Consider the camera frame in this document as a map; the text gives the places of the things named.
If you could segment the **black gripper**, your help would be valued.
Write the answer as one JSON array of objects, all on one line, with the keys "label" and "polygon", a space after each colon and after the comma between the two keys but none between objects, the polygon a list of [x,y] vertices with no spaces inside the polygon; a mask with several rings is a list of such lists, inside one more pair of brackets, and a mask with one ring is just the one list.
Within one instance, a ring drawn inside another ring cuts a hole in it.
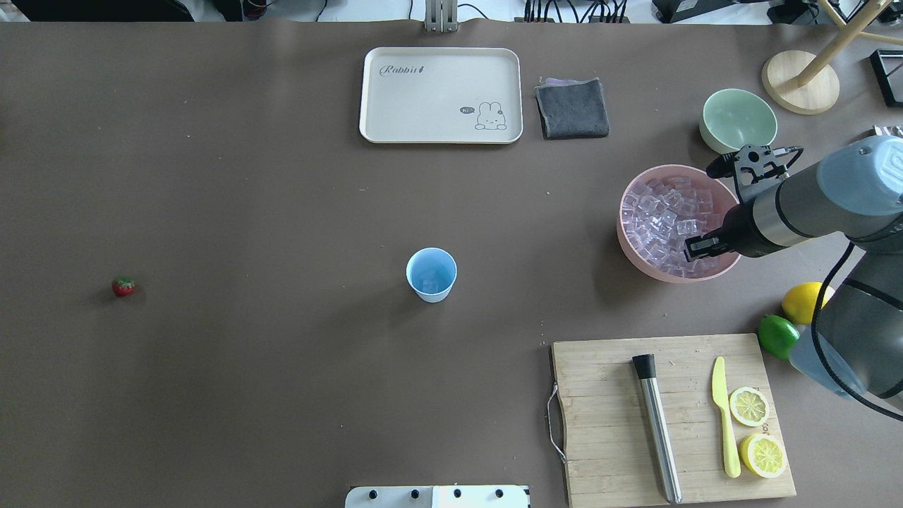
[{"label": "black gripper", "polygon": [[753,216],[752,202],[732,207],[716,236],[693,236],[684,241],[684,256],[688,261],[697,258],[715,258],[729,252],[737,252],[748,258],[763,256],[763,237]]}]

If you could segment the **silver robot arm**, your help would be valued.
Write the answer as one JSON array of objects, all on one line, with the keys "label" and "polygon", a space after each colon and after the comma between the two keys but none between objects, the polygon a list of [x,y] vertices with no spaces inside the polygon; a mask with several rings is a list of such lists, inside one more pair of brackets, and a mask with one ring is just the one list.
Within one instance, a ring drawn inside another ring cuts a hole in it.
[{"label": "silver robot arm", "polygon": [[745,145],[707,167],[732,177],[738,205],[718,229],[686,240],[687,258],[759,258],[841,232],[863,256],[806,326],[790,363],[840,397],[901,418],[901,138],[874,135],[788,176],[786,148]]}]

